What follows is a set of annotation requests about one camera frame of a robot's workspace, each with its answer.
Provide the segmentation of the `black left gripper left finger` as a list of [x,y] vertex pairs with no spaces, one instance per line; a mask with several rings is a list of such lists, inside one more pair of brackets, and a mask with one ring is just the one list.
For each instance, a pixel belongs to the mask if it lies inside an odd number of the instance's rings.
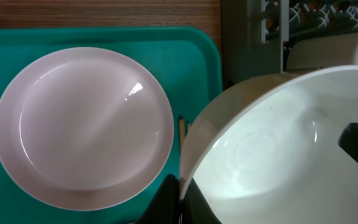
[[179,224],[178,188],[177,178],[168,174],[135,224]]

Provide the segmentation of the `cream plastic cup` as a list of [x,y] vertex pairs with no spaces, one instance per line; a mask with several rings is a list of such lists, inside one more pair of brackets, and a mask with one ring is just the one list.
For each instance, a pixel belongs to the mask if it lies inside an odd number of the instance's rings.
[[302,40],[294,45],[287,69],[358,65],[358,33]]

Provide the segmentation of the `cream bowl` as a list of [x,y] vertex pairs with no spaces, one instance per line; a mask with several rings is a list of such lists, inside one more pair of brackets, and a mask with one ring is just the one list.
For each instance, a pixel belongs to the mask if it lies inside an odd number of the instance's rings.
[[181,150],[185,223],[358,223],[358,65],[240,82],[193,121]]

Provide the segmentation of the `pink plate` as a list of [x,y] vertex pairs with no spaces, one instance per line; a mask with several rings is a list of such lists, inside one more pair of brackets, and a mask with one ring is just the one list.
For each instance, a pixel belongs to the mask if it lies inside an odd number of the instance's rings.
[[0,99],[4,170],[33,198],[67,210],[100,210],[140,194],[162,171],[173,137],[162,86],[112,50],[40,57]]

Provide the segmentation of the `grey dishwasher rack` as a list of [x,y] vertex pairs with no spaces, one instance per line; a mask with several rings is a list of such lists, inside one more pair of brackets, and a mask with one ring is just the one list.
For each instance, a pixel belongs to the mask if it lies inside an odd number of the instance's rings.
[[287,69],[302,40],[358,33],[358,0],[222,2],[223,75],[229,83]]

